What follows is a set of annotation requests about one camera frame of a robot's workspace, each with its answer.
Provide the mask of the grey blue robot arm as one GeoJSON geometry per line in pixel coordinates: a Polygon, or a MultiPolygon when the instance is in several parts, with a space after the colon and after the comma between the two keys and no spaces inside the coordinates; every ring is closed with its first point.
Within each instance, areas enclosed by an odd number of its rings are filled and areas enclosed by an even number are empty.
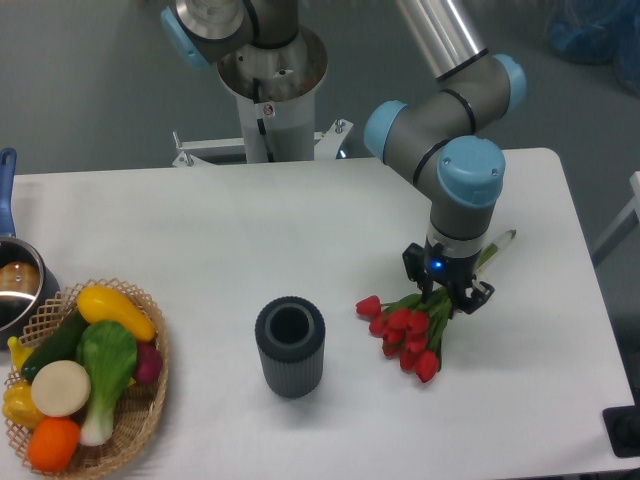
{"type": "MultiPolygon", "coordinates": [[[[506,160],[478,137],[525,98],[526,76],[506,55],[490,55],[456,1],[397,5],[439,90],[426,104],[380,105],[364,128],[371,154],[431,203],[423,245],[403,255],[408,278],[430,297],[443,286],[472,313],[493,294],[475,271],[506,160]]],[[[324,44],[299,21],[294,1],[172,1],[161,24],[196,68],[215,66],[235,96],[250,163],[314,156],[314,95],[326,76],[324,44]]]]}

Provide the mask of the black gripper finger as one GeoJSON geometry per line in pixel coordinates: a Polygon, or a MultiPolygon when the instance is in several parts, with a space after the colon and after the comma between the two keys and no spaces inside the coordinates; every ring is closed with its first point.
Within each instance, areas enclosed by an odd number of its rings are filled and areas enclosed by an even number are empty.
{"type": "Polygon", "coordinates": [[[424,248],[411,243],[402,253],[408,279],[415,283],[421,293],[421,302],[426,303],[432,295],[434,280],[424,264],[424,248]]]}
{"type": "Polygon", "coordinates": [[[456,284],[452,293],[453,308],[470,315],[484,306],[494,292],[495,288],[482,280],[473,279],[466,287],[456,284]]]}

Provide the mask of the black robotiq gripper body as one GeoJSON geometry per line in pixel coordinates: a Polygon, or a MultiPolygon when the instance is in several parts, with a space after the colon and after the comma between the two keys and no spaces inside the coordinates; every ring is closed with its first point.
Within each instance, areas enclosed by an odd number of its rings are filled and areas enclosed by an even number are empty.
{"type": "Polygon", "coordinates": [[[479,257],[480,251],[467,257],[452,257],[445,254],[442,244],[426,244],[423,264],[427,277],[423,297],[429,298],[433,284],[437,283],[449,291],[451,298],[466,298],[479,257]]]}

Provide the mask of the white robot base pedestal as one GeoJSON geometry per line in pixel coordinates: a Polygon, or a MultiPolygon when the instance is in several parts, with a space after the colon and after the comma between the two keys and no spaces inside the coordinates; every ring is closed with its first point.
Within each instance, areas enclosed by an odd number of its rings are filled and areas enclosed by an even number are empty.
{"type": "Polygon", "coordinates": [[[284,101],[256,103],[236,98],[241,136],[217,140],[182,141],[173,134],[174,167],[207,164],[256,164],[346,157],[343,144],[353,123],[335,119],[325,130],[315,124],[315,95],[305,94],[284,101]]]}

